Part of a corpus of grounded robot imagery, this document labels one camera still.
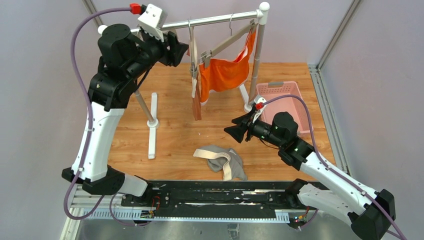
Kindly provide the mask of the beige hanger of brown underwear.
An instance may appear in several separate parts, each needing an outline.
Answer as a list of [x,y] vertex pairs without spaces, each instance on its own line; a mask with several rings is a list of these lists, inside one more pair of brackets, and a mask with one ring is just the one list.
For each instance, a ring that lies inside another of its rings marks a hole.
[[197,53],[197,45],[194,33],[194,26],[192,26],[191,21],[188,20],[188,29],[189,29],[189,56],[190,56],[190,71],[192,81],[194,83],[197,82],[198,77],[198,53]]

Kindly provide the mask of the grey underwear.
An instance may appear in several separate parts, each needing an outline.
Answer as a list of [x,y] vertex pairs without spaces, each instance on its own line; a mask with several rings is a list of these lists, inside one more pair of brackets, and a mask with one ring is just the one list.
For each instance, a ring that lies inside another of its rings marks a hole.
[[224,181],[248,180],[248,176],[244,171],[243,160],[233,148],[206,145],[197,148],[193,153],[193,157],[207,160],[207,165],[215,173],[222,171]]

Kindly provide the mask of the brown underwear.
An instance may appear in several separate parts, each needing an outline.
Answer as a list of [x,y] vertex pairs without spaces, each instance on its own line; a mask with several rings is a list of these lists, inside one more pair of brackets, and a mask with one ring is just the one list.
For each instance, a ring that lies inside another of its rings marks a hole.
[[192,97],[192,111],[193,111],[193,117],[196,121],[199,121],[202,119],[201,115],[201,103],[200,103],[200,95],[199,95],[199,83],[198,83],[198,77],[197,82],[194,83],[191,78],[191,97]]

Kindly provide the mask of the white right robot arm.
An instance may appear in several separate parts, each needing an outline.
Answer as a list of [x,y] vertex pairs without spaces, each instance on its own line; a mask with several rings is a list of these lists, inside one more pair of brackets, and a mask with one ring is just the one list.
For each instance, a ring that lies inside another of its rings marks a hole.
[[350,226],[362,240],[380,240],[396,218],[394,196],[386,189],[368,187],[326,160],[297,135],[298,124],[288,112],[277,113],[268,124],[254,119],[255,111],[234,118],[224,128],[238,143],[256,137],[278,148],[278,156],[288,166],[312,176],[327,189],[302,179],[286,189],[297,202],[329,214]]

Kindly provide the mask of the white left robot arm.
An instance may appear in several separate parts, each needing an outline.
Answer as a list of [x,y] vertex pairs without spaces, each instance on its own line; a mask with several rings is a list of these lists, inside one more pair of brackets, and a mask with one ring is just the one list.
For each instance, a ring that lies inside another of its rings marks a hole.
[[108,164],[115,131],[131,95],[151,68],[156,63],[178,66],[189,46],[173,32],[167,32],[163,39],[147,33],[137,37],[121,23],[107,26],[97,45],[101,57],[87,91],[91,115],[84,136],[89,141],[81,142],[74,164],[63,169],[61,176],[92,195],[123,193],[141,197],[151,185]]

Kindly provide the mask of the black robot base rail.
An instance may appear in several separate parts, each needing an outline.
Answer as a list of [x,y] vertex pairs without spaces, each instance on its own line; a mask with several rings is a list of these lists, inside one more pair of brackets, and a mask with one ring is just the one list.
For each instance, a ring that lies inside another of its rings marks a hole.
[[154,180],[145,196],[118,193],[106,207],[112,218],[148,222],[294,223],[315,208],[296,199],[290,181]]

